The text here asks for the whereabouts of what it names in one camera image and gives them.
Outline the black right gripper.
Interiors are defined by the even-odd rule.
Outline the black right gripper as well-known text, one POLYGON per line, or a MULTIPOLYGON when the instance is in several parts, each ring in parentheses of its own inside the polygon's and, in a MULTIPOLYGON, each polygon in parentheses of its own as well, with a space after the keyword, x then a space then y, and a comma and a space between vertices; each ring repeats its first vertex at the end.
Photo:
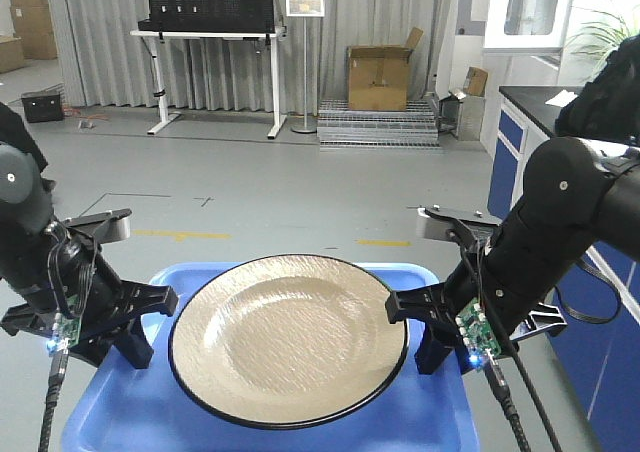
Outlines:
MULTIPOLYGON (((556 336, 567 327, 559 308, 544 303, 545 296, 568 270, 568 261, 543 256, 545 246, 523 229, 498 226, 488 239, 465 244, 453 235, 461 249, 461 263, 441 285, 448 313, 455 317, 473 298, 481 303, 502 351, 509 343, 549 333, 556 336)), ((425 330, 414 354, 418 373, 431 375, 458 346, 457 329, 435 318, 432 287, 392 290, 385 301, 389 323, 414 319, 425 330)))

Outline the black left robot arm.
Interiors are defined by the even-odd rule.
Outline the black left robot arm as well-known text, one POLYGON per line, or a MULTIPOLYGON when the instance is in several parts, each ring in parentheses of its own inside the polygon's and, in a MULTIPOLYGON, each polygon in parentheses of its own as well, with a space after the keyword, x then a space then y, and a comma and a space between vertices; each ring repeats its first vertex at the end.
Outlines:
POLYGON ((177 294, 169 286, 121 279, 102 255, 105 243, 130 235, 128 208, 60 220, 47 166, 21 116, 1 107, 1 277, 24 302, 7 310, 2 329, 31 333, 67 346, 99 366, 116 348, 136 369, 153 349, 141 318, 170 316, 177 294))

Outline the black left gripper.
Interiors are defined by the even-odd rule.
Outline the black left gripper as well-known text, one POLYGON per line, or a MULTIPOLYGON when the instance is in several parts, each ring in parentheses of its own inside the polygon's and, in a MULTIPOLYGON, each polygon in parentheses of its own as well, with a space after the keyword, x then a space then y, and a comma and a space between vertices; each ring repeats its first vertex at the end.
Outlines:
POLYGON ((74 237, 40 237, 1 249, 1 278, 23 303, 9 308, 1 328, 51 339, 57 313, 76 327, 70 353, 94 367, 114 345, 135 369, 147 369, 154 354, 139 316, 172 316, 179 297, 171 286, 122 281, 100 247, 74 237))

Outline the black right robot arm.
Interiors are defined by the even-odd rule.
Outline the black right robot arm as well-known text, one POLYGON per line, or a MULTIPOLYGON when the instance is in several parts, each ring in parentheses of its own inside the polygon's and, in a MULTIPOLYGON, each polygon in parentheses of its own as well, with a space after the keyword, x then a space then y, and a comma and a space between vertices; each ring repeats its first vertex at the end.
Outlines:
POLYGON ((422 234, 456 243, 461 263, 443 283, 395 292, 391 322, 426 326, 415 354, 422 374, 450 354, 462 370, 462 310, 478 301, 501 346, 595 242, 639 255, 639 41, 625 39, 597 77, 559 113, 555 134, 529 157, 523 192, 501 222, 435 206, 422 234))

